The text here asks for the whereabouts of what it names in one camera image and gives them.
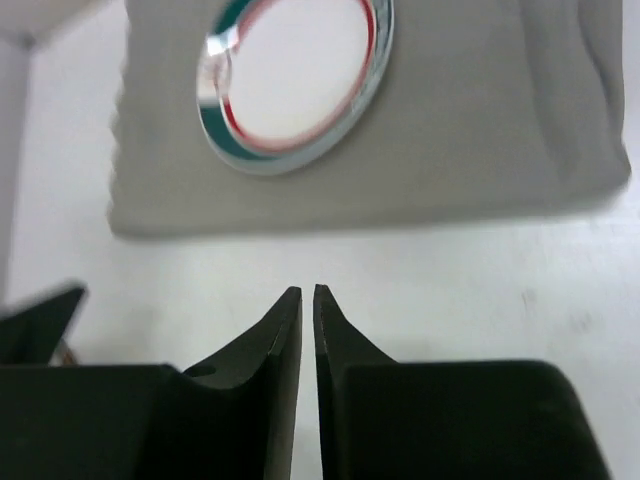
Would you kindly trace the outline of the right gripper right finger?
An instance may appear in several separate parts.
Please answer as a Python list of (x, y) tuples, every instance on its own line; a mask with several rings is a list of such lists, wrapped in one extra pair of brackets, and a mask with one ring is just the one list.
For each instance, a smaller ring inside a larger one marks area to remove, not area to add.
[(315, 288), (327, 479), (607, 479), (580, 399), (538, 360), (400, 363)]

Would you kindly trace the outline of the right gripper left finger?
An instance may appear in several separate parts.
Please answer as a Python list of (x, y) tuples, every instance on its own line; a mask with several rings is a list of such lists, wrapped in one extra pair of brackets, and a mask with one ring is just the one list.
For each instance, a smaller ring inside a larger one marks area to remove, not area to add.
[(186, 370), (2, 365), (5, 479), (286, 479), (301, 291)]

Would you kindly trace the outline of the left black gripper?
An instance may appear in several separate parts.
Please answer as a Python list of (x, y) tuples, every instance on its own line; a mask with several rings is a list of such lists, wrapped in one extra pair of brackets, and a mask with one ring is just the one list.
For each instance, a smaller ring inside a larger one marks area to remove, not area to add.
[(85, 297), (85, 285), (67, 283), (2, 312), (1, 364), (78, 365), (66, 336)]

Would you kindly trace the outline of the grey cloth placemat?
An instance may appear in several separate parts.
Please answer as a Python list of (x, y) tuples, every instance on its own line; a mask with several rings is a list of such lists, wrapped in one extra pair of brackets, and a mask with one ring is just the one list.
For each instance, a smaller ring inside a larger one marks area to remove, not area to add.
[(196, 100), (225, 1), (129, 1), (109, 221), (122, 236), (398, 224), (566, 209), (628, 181), (619, 1), (391, 1), (367, 110), (288, 173), (236, 170)]

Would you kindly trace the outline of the white plate with green rim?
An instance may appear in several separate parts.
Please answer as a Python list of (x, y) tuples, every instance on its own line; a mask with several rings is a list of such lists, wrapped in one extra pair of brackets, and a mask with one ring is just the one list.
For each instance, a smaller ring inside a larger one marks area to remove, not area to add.
[(196, 100), (213, 151), (251, 175), (319, 159), (357, 124), (391, 55), (391, 1), (225, 1)]

